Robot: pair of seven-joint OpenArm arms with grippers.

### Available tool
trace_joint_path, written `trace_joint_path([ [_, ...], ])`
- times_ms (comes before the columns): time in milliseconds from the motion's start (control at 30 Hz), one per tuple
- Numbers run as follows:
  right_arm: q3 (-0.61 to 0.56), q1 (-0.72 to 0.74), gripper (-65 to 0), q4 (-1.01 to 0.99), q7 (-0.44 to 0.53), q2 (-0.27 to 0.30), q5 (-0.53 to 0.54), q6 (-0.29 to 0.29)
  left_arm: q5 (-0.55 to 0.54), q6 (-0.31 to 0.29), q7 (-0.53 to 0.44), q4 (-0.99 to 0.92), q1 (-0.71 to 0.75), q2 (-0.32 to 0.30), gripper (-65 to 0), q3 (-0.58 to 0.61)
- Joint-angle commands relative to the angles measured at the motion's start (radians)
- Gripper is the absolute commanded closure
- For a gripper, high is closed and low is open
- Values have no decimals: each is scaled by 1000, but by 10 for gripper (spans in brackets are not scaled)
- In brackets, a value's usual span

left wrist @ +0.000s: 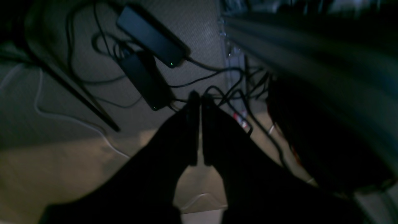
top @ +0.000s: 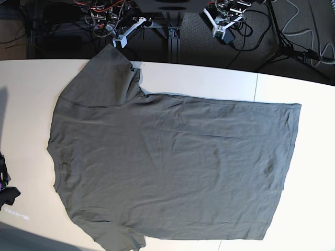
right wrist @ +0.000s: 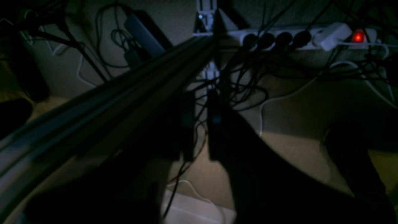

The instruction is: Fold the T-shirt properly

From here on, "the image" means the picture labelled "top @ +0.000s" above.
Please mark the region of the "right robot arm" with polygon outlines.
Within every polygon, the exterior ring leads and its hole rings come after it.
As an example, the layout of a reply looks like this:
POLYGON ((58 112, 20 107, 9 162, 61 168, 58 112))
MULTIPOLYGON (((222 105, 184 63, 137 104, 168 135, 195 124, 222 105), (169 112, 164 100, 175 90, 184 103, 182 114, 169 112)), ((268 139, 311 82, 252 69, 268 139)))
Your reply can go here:
POLYGON ((74 1, 85 14, 89 30, 99 38, 120 39, 148 19, 135 1, 74 1))

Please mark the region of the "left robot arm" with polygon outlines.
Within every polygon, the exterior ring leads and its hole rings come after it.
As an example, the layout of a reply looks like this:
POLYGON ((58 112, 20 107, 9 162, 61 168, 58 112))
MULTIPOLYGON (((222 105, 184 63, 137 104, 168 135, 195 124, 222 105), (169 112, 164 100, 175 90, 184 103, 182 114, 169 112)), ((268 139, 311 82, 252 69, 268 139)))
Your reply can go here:
POLYGON ((204 9, 215 28, 228 28, 229 26, 244 21, 244 13, 254 3, 263 4, 265 1, 242 1, 242 0, 221 0, 210 1, 204 9))

